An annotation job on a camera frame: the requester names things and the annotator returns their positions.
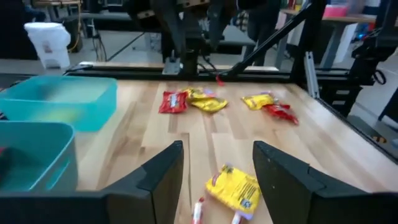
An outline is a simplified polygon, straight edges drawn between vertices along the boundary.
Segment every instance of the small candy stick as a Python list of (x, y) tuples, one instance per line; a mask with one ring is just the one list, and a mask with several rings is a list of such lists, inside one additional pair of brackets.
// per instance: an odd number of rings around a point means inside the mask
[(242, 216), (235, 212), (234, 218), (232, 219), (231, 224), (241, 224), (242, 222)]
[(195, 207), (193, 209), (193, 217), (192, 217), (192, 224), (202, 224), (203, 218), (203, 202), (205, 199), (201, 197), (197, 203), (195, 203)]

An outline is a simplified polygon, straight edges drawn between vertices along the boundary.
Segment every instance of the red candy wrapper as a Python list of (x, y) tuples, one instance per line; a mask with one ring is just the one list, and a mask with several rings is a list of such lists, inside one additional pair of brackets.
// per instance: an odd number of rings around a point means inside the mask
[(294, 116), (293, 112), (290, 110), (290, 105), (265, 105), (262, 107), (263, 110), (267, 111), (272, 116), (275, 116), (280, 119), (285, 119), (287, 121), (291, 121), (296, 125), (299, 125), (299, 121)]
[(186, 92), (163, 92), (163, 102), (159, 108), (160, 113), (181, 113), (187, 109)]

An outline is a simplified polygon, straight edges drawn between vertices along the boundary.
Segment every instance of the wooden table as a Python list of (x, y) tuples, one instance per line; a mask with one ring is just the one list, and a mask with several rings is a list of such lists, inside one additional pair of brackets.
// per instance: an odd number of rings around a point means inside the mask
[(81, 4), (81, 1), (76, 1), (76, 0), (59, 0), (59, 1), (46, 0), (46, 1), (35, 1), (34, 2), (35, 7), (46, 7), (47, 8), (51, 22), (56, 22), (57, 19), (59, 18), (57, 7), (66, 6), (68, 9), (68, 15), (70, 16), (71, 13), (70, 13), (69, 6), (70, 5), (79, 5), (79, 4)]
[[(281, 12), (287, 15), (286, 21), (299, 13), (298, 11), (292, 9), (282, 9)], [(323, 55), (322, 62), (320, 64), (322, 68), (331, 68), (333, 66), (333, 62), (335, 61), (337, 50), (340, 45), (340, 40), (343, 36), (345, 27), (349, 24), (354, 24), (357, 22), (375, 22), (376, 16), (355, 14), (345, 17), (323, 17), (322, 21), (329, 22), (334, 27), (328, 47), (326, 48), (325, 54)], [(277, 68), (280, 68), (282, 65), (284, 52), (287, 45), (287, 38), (288, 35), (282, 38), (278, 44), (277, 56), (275, 60), (275, 67)]]
[[(115, 63), (94, 64), (116, 66)], [(206, 114), (194, 107), (182, 114), (158, 113), (163, 91), (187, 86), (211, 88), (226, 98), (229, 105), (215, 114)], [(262, 111), (251, 111), (240, 99), (266, 90), (292, 105), (300, 120), (299, 126), (277, 121)], [(368, 192), (398, 190), (398, 166), (296, 85), (226, 83), (219, 87), (216, 82), (134, 80), (118, 81), (118, 108), (100, 131), (77, 134), (78, 188), (102, 189), (178, 139), (183, 141), (185, 158), (176, 223), (190, 223), (193, 204), (205, 194), (205, 182), (225, 162), (255, 175), (254, 140), (278, 147)], [(230, 223), (234, 215), (209, 196), (206, 196), (205, 209), (206, 224)], [(272, 223), (263, 199), (250, 223)]]

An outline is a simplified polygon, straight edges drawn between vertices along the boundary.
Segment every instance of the plastic bin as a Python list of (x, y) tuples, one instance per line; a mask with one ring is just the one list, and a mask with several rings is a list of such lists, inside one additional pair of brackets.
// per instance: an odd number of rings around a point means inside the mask
[(44, 68), (66, 68), (70, 65), (67, 49), (70, 34), (62, 24), (28, 22), (24, 28)]
[(60, 121), (97, 131), (116, 110), (113, 78), (33, 77), (0, 93), (0, 111), (12, 121)]
[(10, 147), (10, 166), (0, 190), (76, 190), (73, 128), (65, 123), (0, 121), (0, 146)]

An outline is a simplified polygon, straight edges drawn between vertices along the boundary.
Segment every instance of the floor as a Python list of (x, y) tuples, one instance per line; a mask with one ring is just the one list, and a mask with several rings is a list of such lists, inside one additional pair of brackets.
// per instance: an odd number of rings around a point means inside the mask
[[(108, 58), (125, 47), (140, 32), (113, 32), (101, 31), (102, 40), (106, 49)], [(276, 57), (275, 47), (267, 52), (265, 65), (273, 66)], [(242, 59), (241, 55), (211, 55), (211, 61), (218, 65), (234, 65)], [(81, 61), (95, 61), (96, 54), (91, 39), (83, 39), (83, 49), (77, 54), (70, 54), (70, 64), (76, 65)], [(162, 56), (157, 52), (150, 52), (146, 46), (145, 36), (138, 38), (131, 45), (128, 45), (123, 51), (112, 59), (112, 62), (161, 62)], [(398, 138), (398, 134), (390, 126), (398, 128), (398, 124), (388, 121), (382, 123), (377, 121), (391, 95), (398, 86), (398, 65), (396, 64), (398, 55), (390, 57), (386, 62), (379, 64), (387, 78), (385, 85), (374, 84), (374, 86), (364, 86), (359, 94), (356, 103), (351, 111), (351, 115), (361, 117), (372, 127), (377, 127), (377, 131), (387, 140)], [(338, 68), (350, 68), (353, 59), (347, 55), (343, 63), (335, 64)], [(282, 63), (282, 70), (290, 70), (293, 60), (285, 59)], [(1, 73), (27, 73), (42, 75), (61, 75), (65, 70), (45, 70), (39, 61), (25, 60), (0, 60)]]

